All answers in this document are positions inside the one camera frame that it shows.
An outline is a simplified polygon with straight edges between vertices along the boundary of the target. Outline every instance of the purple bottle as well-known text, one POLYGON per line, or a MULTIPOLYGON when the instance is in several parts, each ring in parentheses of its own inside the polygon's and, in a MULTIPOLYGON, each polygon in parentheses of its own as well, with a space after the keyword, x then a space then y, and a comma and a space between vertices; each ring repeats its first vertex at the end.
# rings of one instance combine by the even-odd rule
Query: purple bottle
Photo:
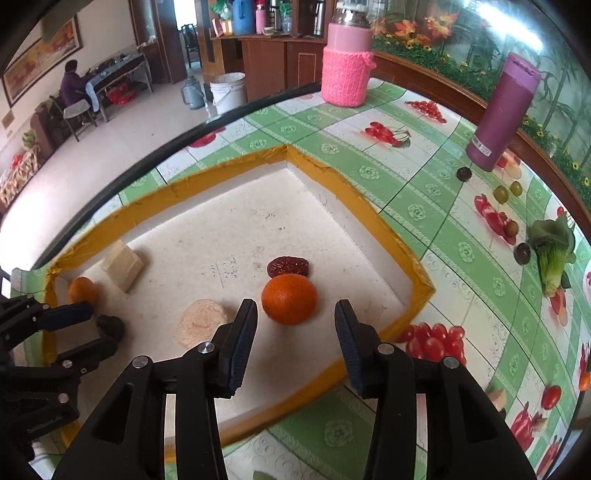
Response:
POLYGON ((509 146, 534 98, 540 76, 531 63, 509 53, 491 101, 466 147, 468 157, 482 170, 492 171, 509 146))

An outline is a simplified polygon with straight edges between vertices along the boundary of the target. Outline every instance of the wooden chair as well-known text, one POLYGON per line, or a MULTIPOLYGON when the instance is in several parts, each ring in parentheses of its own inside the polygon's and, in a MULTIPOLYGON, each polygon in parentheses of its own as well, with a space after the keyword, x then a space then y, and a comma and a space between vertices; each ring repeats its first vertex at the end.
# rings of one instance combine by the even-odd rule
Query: wooden chair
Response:
POLYGON ((78 134, 81 134, 84 130, 86 130, 90 126, 90 124, 96 127, 96 120, 94 116, 92 116, 92 114, 90 113, 90 104, 86 99, 79 100, 78 102, 74 103, 74 105, 62 108, 61 102, 59 102, 57 98, 55 98, 53 95, 50 95, 49 98, 59 109, 61 116, 64 119, 64 122, 66 122, 66 124, 70 128, 70 131, 72 132, 72 135, 74 135, 74 138, 77 142, 80 141, 80 138, 78 138, 78 134), (88 115, 90 119, 89 124, 82 123, 82 117, 85 113, 88 115), (76 125, 77 122, 75 122, 75 120, 80 120, 81 126, 76 125))
POLYGON ((189 68, 191 68, 191 57, 190 52, 196 51, 199 63, 201 63, 201 52, 199 51, 199 42, 197 40, 197 30, 195 25, 188 24, 181 27, 181 33, 185 40, 185 49, 187 50, 187 60, 189 61, 189 68))

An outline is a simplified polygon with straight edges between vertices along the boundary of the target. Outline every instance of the mandarin orange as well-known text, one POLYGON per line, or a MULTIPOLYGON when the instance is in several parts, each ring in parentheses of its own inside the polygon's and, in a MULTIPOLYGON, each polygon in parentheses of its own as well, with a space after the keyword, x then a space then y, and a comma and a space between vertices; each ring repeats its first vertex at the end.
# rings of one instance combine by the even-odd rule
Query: mandarin orange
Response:
POLYGON ((265 313, 283 325, 297 325, 312 316, 318 294, 310 280, 296 273, 270 279, 261 294, 265 313))
POLYGON ((91 279, 78 277, 68 287, 68 298, 70 299, 70 303, 87 301, 95 307, 99 299, 99 289, 91 279))

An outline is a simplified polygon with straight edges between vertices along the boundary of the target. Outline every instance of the doorway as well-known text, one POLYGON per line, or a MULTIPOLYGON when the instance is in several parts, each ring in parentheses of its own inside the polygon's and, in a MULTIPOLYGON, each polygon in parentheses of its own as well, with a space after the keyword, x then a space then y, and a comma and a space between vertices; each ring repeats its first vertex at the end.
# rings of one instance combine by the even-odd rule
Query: doorway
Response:
POLYGON ((200 76, 201 52, 197 40, 197 12, 194 0, 174 0, 174 15, 187 74, 200 76))

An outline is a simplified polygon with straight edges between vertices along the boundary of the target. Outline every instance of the flower painting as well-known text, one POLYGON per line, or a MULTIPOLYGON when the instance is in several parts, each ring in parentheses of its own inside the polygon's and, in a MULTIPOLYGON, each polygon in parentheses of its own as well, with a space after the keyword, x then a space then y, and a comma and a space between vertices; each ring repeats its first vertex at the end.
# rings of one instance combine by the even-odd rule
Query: flower painting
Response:
POLYGON ((14 105, 49 70, 82 48, 76 17, 64 24, 50 41, 37 40, 8 66, 2 84, 14 105))

